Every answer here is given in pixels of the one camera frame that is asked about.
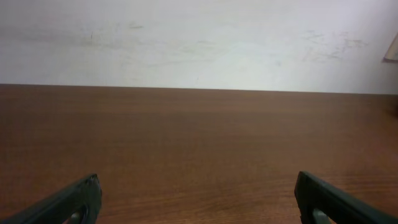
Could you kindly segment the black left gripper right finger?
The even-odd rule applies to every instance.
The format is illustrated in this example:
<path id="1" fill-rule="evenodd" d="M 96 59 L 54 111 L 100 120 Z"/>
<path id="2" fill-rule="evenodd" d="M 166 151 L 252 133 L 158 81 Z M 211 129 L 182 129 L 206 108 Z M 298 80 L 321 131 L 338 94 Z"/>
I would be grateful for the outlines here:
<path id="1" fill-rule="evenodd" d="M 298 173 L 294 195 L 305 224 L 397 223 L 397 218 L 354 198 L 313 174 Z"/>

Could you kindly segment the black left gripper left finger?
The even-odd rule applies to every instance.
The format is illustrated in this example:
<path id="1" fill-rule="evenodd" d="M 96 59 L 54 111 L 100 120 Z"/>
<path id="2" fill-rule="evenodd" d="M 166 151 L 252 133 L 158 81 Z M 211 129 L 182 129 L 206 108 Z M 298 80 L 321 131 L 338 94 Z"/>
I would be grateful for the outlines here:
<path id="1" fill-rule="evenodd" d="M 102 189 L 96 174 L 90 174 L 51 196 L 11 215 L 1 223 L 95 224 L 101 210 Z"/>

